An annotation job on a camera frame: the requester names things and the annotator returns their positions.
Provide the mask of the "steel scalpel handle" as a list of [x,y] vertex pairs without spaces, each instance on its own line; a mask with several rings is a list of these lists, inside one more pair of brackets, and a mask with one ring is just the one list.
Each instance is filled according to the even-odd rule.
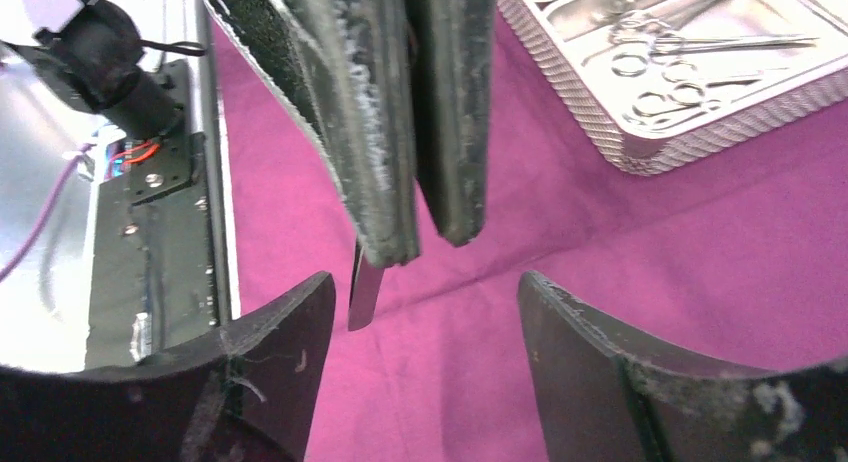
[[361,330],[373,321],[384,272],[383,268],[375,267],[368,261],[362,244],[357,241],[349,294],[349,331]]

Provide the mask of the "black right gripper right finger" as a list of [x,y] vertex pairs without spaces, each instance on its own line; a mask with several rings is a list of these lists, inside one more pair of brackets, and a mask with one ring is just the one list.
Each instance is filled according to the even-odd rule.
[[537,271],[517,302],[552,461],[843,461],[847,361],[774,371],[629,325]]

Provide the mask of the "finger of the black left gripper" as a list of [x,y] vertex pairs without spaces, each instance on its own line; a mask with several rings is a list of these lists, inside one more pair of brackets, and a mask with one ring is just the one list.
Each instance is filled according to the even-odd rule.
[[459,247],[485,220],[495,0],[405,6],[418,182],[439,235]]
[[402,0],[206,0],[313,143],[368,261],[419,253]]

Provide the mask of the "purple cloth wrap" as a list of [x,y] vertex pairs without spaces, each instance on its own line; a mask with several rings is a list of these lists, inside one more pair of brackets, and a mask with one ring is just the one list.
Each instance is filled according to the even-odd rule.
[[311,461],[542,461],[516,291],[537,270],[661,338],[792,369],[847,350],[847,107],[649,178],[605,161],[510,27],[493,69],[486,224],[422,254],[346,329],[354,237],[320,157],[222,32],[242,308],[319,270],[340,299]]

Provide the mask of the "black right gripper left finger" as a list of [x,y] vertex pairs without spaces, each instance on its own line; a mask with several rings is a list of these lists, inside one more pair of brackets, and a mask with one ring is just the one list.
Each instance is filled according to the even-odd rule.
[[1,371],[5,461],[301,461],[334,324],[318,272],[128,366]]

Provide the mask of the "perforated steel instrument tray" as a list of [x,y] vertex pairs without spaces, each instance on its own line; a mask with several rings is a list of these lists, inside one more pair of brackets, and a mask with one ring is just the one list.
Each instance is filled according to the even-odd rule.
[[600,154],[654,175],[843,101],[847,0],[497,0]]

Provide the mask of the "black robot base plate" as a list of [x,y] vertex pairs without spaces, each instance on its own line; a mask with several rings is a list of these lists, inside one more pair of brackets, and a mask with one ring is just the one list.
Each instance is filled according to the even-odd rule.
[[191,124],[103,181],[84,366],[130,366],[218,322],[206,137]]

